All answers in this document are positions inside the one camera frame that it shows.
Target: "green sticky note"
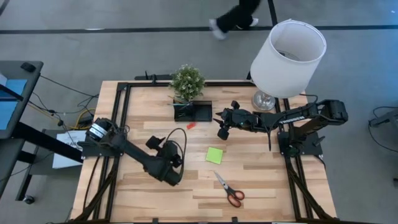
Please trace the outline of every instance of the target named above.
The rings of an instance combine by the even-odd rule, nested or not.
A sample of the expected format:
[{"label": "green sticky note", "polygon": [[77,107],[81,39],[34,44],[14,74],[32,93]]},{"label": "green sticky note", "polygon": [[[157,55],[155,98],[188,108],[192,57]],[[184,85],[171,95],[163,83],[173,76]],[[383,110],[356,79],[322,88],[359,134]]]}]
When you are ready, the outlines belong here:
[{"label": "green sticky note", "polygon": [[214,162],[215,164],[220,165],[222,158],[223,158],[223,151],[221,149],[209,147],[209,150],[207,150],[206,161]]}]

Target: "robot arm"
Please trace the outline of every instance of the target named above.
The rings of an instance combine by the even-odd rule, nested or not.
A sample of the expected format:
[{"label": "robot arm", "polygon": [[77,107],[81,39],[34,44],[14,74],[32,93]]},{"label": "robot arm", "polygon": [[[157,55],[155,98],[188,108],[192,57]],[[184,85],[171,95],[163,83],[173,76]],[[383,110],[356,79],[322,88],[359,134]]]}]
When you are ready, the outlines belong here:
[{"label": "robot arm", "polygon": [[181,181],[182,173],[177,173],[172,167],[183,164],[178,155],[177,146],[172,141],[166,141],[162,147],[159,144],[164,140],[152,136],[146,143],[150,149],[156,149],[157,155],[150,156],[142,149],[126,139],[126,132],[118,128],[116,124],[106,118],[98,118],[87,131],[88,142],[79,142],[83,148],[87,144],[94,143],[110,151],[125,152],[136,161],[140,162],[149,175],[159,181],[166,181],[171,186]]},{"label": "robot arm", "polygon": [[217,113],[221,120],[214,119],[220,124],[218,137],[227,140],[230,128],[238,128],[250,132],[262,132],[269,134],[280,124],[289,124],[303,119],[311,119],[299,128],[289,130],[290,142],[300,144],[309,134],[324,128],[327,125],[341,125],[347,122],[348,114],[343,102],[338,100],[323,100],[319,103],[308,103],[292,110],[281,113],[250,113],[239,109],[240,105],[233,101],[232,109],[225,108]]}]

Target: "white sneaker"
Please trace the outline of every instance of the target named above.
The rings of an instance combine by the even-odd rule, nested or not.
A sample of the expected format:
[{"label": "white sneaker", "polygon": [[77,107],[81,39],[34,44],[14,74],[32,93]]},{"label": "white sneaker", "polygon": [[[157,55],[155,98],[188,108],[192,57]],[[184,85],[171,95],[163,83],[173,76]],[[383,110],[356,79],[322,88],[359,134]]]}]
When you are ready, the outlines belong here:
[{"label": "white sneaker", "polygon": [[253,21],[251,22],[249,27],[254,27],[259,23],[259,18],[253,18]]},{"label": "white sneaker", "polygon": [[226,34],[220,30],[217,26],[217,22],[215,19],[209,19],[209,27],[216,39],[218,40],[224,40],[226,38]]}]

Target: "wooden tabletop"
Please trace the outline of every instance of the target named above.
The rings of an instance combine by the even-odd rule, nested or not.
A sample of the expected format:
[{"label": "wooden tabletop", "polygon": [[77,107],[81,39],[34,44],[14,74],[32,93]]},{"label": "wooden tabletop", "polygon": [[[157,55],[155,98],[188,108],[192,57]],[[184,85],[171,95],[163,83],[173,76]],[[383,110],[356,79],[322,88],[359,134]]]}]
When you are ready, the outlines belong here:
[{"label": "wooden tabletop", "polygon": [[[111,118],[116,81],[103,82],[99,94],[96,117]],[[254,111],[251,105],[256,87],[206,87],[199,100],[213,102],[213,117],[216,112],[230,108],[232,100],[238,101],[242,109]],[[128,139],[149,154],[154,150],[146,148],[146,141],[152,136],[166,137],[177,128],[186,129],[188,123],[176,123],[174,109],[168,104],[174,95],[167,87],[134,87],[131,90],[126,124],[131,128]],[[123,105],[122,93],[119,118]],[[291,99],[290,107],[296,108],[307,103],[305,96]],[[125,155],[121,158],[116,185],[111,222],[230,222],[231,217],[239,221],[294,221],[292,200],[284,158],[279,154],[276,139],[277,130],[271,134],[272,151],[268,150],[267,135],[230,129],[229,138],[223,141],[217,136],[219,125],[216,122],[197,123],[190,130],[185,156],[183,180],[171,187],[159,182],[142,170],[140,163]],[[183,144],[183,135],[175,132],[172,138]],[[221,165],[205,160],[209,147],[222,149]],[[313,156],[302,156],[303,168],[309,191],[324,210],[335,216],[335,208],[323,164]],[[77,217],[83,207],[88,179],[95,158],[85,159],[76,192],[71,217]],[[98,188],[102,159],[96,168],[93,183],[88,194],[88,202]],[[234,208],[226,199],[226,192],[214,175],[216,170],[230,187],[246,194],[241,208]],[[101,204],[104,217],[107,193]],[[298,190],[301,214],[305,217],[302,194]]]}]

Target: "table lamp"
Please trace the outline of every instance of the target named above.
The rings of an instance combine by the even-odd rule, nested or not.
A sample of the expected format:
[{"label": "table lamp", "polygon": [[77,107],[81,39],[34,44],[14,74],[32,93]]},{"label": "table lamp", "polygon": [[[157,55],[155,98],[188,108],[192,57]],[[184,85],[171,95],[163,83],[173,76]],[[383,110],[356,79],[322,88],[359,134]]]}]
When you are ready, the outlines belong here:
[{"label": "table lamp", "polygon": [[326,52],[326,40],[310,24],[287,20],[272,28],[254,59],[250,74],[260,89],[252,104],[270,110],[275,98],[289,98],[303,92]]}]

